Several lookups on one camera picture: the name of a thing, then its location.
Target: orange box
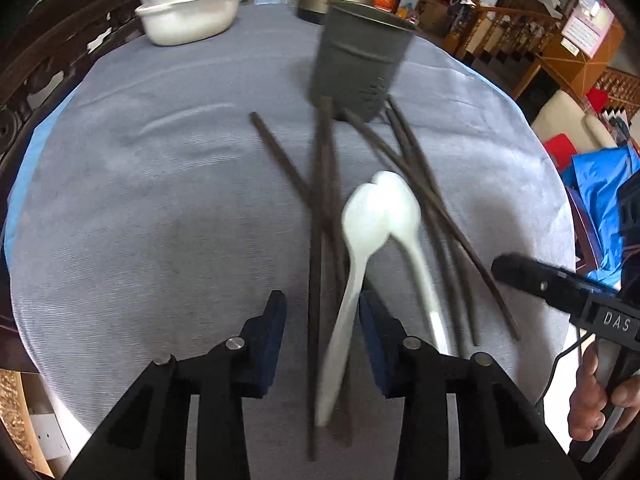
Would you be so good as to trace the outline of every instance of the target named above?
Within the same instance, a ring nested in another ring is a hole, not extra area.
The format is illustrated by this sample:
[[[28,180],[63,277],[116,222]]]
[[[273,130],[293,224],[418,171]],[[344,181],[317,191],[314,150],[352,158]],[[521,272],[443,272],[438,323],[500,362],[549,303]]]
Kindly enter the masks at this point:
[[[374,0],[374,6],[382,10],[392,10],[396,0]]]

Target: human hand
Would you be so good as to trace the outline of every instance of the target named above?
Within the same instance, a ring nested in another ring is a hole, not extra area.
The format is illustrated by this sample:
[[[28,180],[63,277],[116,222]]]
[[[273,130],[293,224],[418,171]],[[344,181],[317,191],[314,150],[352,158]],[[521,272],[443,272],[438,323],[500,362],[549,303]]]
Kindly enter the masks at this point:
[[[596,343],[593,342],[582,356],[582,364],[575,375],[576,386],[569,400],[570,410],[567,421],[569,436],[574,440],[587,441],[593,437],[593,431],[604,426],[602,410],[607,405],[607,393],[598,384],[594,373],[598,368]],[[625,408],[613,433],[623,431],[640,411],[640,376],[631,377],[618,386],[611,402]]]

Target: gray tablecloth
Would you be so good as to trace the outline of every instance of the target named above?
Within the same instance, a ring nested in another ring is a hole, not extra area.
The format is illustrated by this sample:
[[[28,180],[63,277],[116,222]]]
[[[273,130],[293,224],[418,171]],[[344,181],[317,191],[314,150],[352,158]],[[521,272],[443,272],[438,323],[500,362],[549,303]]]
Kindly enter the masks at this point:
[[[321,431],[319,462],[305,461],[309,214],[247,118],[258,111],[308,176],[313,112],[305,89],[320,30],[288,7],[246,6],[209,40],[159,48],[142,37],[102,58],[60,115],[18,223],[12,297],[36,366],[89,430],[154,355],[206,352],[280,288],[289,319],[275,382],[264,400],[244,403],[254,478],[392,477],[401,403],[376,390],[359,329],[353,447]],[[560,179],[509,98],[419,38],[392,92],[486,265],[506,251],[574,264]],[[375,127],[392,142],[388,127]],[[337,124],[336,134],[347,196],[382,167],[349,126]],[[407,331],[424,337],[394,243],[368,270]],[[524,336],[515,344],[480,277],[470,275],[481,349],[537,399],[566,318],[504,288]],[[333,297],[326,285],[325,308]],[[323,342],[329,334],[325,326]],[[477,350],[465,344],[467,354]]]

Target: blue plastic sheet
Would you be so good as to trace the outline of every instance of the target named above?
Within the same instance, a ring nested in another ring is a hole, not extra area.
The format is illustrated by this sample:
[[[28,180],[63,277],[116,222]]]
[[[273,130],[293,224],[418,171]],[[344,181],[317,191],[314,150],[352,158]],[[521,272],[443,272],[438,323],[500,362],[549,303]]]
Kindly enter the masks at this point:
[[[574,155],[562,181],[578,190],[602,247],[602,264],[588,277],[613,286],[622,275],[622,236],[616,193],[640,169],[640,158],[629,146]]]
[[[56,125],[59,115],[69,104],[69,101],[71,101],[77,89],[78,88],[74,88],[65,100],[62,101],[46,119],[36,126],[33,131],[33,135],[31,136],[31,141],[27,147],[27,151],[24,153],[20,170],[15,178],[11,193],[9,193],[6,221],[4,223],[4,256],[9,270],[11,269],[11,261],[14,254],[14,240],[16,229],[18,228],[18,220],[20,219],[20,211],[22,210],[22,204],[27,197],[29,184],[33,178],[33,173],[36,171],[38,160],[40,160],[40,154],[44,149],[47,139],[49,139],[49,134]]]

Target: bowl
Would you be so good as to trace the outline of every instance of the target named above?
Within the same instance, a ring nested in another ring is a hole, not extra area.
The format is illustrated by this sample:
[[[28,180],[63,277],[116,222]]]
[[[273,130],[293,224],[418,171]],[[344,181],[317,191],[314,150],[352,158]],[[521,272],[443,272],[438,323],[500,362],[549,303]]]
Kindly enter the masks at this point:
[[[204,40],[227,30],[238,12],[239,0],[181,0],[140,6],[136,14],[148,38],[170,46]]]

